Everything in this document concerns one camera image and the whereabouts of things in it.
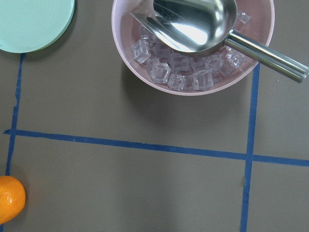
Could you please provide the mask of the light green plate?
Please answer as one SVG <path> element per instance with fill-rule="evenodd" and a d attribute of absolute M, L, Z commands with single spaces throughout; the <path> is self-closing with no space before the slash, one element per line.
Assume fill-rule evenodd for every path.
<path fill-rule="evenodd" d="M 68 28 L 74 0 L 2 0 L 0 49 L 28 53 L 48 47 Z"/>

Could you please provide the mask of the steel ice scoop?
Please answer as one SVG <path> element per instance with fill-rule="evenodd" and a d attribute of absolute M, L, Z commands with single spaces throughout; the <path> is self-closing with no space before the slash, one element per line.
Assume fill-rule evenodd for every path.
<path fill-rule="evenodd" d="M 172 49 L 204 56 L 227 45 L 301 83 L 309 68 L 235 30 L 234 0 L 143 0 L 130 14 Z"/>

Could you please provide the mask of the pink bowl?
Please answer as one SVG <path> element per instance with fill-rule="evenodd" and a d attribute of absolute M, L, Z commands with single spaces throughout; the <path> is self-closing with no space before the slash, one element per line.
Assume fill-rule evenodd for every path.
<path fill-rule="evenodd" d="M 154 83 L 146 68 L 133 60 L 131 46 L 139 38 L 140 23 L 130 15 L 134 8 L 139 6 L 140 0 L 115 0 L 112 6 L 112 34 L 118 53 L 126 66 L 145 84 L 174 95 L 201 96 L 224 90 L 246 77 L 258 64 L 257 61 L 247 58 L 243 65 L 229 76 L 206 91 L 173 91 L 167 86 Z M 241 31 L 242 34 L 259 43 L 269 45 L 275 24 L 275 8 L 272 0 L 238 0 L 239 10 L 244 11 L 251 19 Z"/>

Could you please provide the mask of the orange fruit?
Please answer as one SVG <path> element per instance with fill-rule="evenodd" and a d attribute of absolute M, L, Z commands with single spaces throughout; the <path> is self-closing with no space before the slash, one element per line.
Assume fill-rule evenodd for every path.
<path fill-rule="evenodd" d="M 23 184 L 12 176 L 0 177 L 0 223 L 15 218 L 25 207 L 26 191 Z"/>

